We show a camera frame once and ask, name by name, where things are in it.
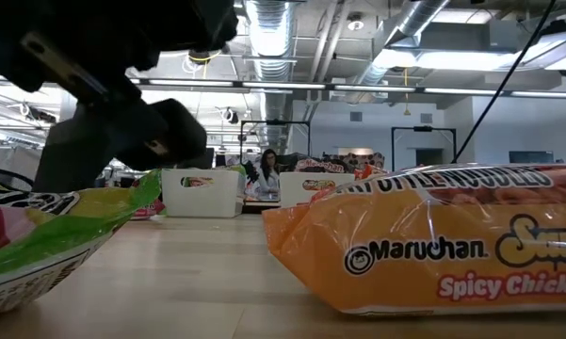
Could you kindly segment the dark wall screen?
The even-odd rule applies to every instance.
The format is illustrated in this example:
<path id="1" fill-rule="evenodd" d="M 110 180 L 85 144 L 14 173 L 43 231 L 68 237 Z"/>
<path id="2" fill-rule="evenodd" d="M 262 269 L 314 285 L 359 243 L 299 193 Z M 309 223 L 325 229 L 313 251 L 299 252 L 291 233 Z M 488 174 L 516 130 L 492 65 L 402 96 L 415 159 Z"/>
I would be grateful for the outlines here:
<path id="1" fill-rule="evenodd" d="M 552 164 L 554 154 L 547 151 L 509 151 L 510 163 Z"/>

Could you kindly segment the long horizontal light bar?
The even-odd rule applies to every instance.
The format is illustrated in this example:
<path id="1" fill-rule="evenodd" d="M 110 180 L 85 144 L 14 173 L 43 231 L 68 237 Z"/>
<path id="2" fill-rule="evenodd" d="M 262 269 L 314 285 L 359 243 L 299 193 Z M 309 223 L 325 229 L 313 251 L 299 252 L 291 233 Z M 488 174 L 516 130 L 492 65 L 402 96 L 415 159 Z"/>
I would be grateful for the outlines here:
<path id="1" fill-rule="evenodd" d="M 334 83 L 289 83 L 238 80 L 131 78 L 135 85 L 144 87 L 199 88 L 199 89 L 265 89 L 265 90 L 320 90 L 343 92 L 404 93 L 426 95 L 455 95 L 510 98 L 566 100 L 566 91 L 549 90 L 492 90 L 454 89 L 410 86 L 367 86 Z"/>

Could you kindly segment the black ceiling-mounted device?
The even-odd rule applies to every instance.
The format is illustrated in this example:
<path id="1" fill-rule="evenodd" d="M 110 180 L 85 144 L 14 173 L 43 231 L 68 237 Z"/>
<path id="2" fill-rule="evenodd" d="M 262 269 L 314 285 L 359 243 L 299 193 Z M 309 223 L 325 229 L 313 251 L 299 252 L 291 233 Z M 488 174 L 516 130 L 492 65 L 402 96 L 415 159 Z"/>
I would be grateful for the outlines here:
<path id="1" fill-rule="evenodd" d="M 196 65 L 206 65 L 208 64 L 213 58 L 218 57 L 221 54 L 220 50 L 209 52 L 199 52 L 196 50 L 190 50 L 187 54 L 187 58 L 190 62 Z"/>

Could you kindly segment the floral fabric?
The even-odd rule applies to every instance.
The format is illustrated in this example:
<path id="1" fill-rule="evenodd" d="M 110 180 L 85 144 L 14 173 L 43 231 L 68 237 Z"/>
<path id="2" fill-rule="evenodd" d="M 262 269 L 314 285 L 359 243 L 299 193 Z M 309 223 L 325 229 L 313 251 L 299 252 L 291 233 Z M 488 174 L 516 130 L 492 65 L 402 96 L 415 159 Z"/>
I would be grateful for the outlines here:
<path id="1" fill-rule="evenodd" d="M 259 197 L 259 165 L 255 165 L 251 161 L 243 163 L 246 172 L 245 195 L 247 200 L 257 200 Z"/>

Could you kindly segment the white plastic bin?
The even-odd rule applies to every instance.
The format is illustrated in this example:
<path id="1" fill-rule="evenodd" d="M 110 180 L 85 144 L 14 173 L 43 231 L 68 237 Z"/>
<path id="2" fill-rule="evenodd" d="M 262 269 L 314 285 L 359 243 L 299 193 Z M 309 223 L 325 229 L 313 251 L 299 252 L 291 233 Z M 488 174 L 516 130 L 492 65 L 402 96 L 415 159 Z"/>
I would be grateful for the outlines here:
<path id="1" fill-rule="evenodd" d="M 243 186 L 184 187 L 183 169 L 161 171 L 162 197 L 168 217 L 235 218 L 245 199 Z"/>
<path id="2" fill-rule="evenodd" d="M 309 202 L 312 197 L 323 190 L 304 190 L 302 183 L 307 179 L 333 180 L 336 186 L 354 181 L 351 173 L 324 172 L 283 172 L 280 176 L 281 207 L 292 207 Z"/>

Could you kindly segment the person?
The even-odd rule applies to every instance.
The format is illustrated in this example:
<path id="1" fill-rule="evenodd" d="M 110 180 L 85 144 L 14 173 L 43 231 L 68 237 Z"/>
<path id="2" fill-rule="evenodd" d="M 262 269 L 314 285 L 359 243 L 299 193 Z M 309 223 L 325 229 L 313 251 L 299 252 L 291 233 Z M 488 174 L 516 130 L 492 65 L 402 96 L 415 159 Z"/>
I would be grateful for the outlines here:
<path id="1" fill-rule="evenodd" d="M 267 149 L 262 153 L 258 174 L 260 198 L 280 193 L 278 157 L 272 149 Z"/>

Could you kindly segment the dark office chair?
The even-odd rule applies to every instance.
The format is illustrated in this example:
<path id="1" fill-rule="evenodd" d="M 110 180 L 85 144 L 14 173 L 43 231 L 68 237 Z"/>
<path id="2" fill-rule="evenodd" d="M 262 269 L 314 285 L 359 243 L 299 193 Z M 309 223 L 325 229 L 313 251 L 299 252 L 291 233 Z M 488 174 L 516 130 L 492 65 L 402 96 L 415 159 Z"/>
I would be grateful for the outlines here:
<path id="1" fill-rule="evenodd" d="M 277 156 L 277 169 L 279 172 L 294 171 L 297 163 L 306 157 L 303 153 L 280 154 Z"/>

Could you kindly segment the green lime chili noodle pack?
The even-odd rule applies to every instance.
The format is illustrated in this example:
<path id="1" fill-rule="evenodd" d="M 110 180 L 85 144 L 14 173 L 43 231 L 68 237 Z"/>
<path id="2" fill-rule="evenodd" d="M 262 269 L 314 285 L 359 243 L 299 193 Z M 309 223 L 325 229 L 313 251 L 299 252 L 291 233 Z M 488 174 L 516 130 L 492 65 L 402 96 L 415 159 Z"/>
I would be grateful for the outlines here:
<path id="1" fill-rule="evenodd" d="M 164 203 L 157 198 L 154 202 L 139 208 L 131 217 L 132 220 L 143 220 L 157 216 L 165 210 Z"/>
<path id="2" fill-rule="evenodd" d="M 212 169 L 184 169 L 181 184 L 184 187 L 243 186 L 246 170 L 241 165 Z"/>
<path id="3" fill-rule="evenodd" d="M 0 186 L 0 314 L 56 287 L 160 193 L 158 170 L 129 188 L 37 193 Z"/>

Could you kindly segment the dotted patterned fabric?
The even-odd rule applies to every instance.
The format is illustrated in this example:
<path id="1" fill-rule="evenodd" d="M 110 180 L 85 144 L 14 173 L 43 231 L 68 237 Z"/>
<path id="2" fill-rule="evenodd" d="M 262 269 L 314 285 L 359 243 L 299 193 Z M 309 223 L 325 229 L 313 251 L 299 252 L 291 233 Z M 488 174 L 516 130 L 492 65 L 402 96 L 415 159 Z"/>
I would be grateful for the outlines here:
<path id="1" fill-rule="evenodd" d="M 345 165 L 350 170 L 365 170 L 368 166 L 378 170 L 384 169 L 385 157 L 381 153 L 370 154 L 322 154 L 324 160 Z"/>

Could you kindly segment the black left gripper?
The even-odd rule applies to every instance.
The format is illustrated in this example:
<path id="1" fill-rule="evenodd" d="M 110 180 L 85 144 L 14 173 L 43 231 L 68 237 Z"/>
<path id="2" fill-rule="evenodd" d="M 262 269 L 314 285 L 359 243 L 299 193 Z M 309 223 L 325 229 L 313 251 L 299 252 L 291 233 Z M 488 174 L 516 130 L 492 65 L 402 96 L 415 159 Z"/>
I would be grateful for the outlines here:
<path id="1" fill-rule="evenodd" d="M 0 76 L 28 92 L 54 82 L 83 103 L 50 128 L 33 190 L 91 187 L 116 156 L 151 170 L 203 155 L 186 107 L 145 104 L 125 73 L 163 52 L 220 49 L 237 24 L 234 0 L 0 0 Z"/>

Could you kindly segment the orange spicy chicken noodle pack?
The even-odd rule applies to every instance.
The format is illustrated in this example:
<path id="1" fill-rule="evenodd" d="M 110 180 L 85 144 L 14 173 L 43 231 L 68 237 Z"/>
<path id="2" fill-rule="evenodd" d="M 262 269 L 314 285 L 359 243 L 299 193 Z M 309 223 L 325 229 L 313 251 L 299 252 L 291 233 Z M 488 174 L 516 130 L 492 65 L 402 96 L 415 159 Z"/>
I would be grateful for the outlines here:
<path id="1" fill-rule="evenodd" d="M 366 164 L 363 169 L 354 170 L 354 179 L 356 181 L 367 179 L 373 175 L 386 174 L 387 170 Z"/>
<path id="2" fill-rule="evenodd" d="M 373 175 L 267 210 L 270 253 L 336 310 L 566 310 L 566 164 Z"/>

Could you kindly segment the black frame stand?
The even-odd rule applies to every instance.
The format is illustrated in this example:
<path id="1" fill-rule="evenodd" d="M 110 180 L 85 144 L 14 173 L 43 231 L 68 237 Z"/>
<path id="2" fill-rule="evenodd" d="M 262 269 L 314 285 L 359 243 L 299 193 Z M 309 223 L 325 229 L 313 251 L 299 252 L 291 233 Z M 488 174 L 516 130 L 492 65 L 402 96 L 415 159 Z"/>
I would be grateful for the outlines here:
<path id="1" fill-rule="evenodd" d="M 416 132 L 416 133 L 431 133 L 433 131 L 437 131 L 439 133 L 441 133 L 444 137 L 445 135 L 443 134 L 443 132 L 449 132 L 452 135 L 451 140 L 449 141 L 452 145 L 452 154 L 453 154 L 453 159 L 455 157 L 457 157 L 457 153 L 458 153 L 458 138 L 457 138 L 457 130 L 455 128 L 440 128 L 440 127 L 433 127 L 430 125 L 420 125 L 420 126 L 413 126 L 413 127 L 405 127 L 405 126 L 392 126 L 391 127 L 391 170 L 395 171 L 396 170 L 396 142 L 399 140 L 399 138 L 395 137 L 396 134 L 396 130 L 406 130 L 406 131 L 412 131 L 412 132 Z"/>

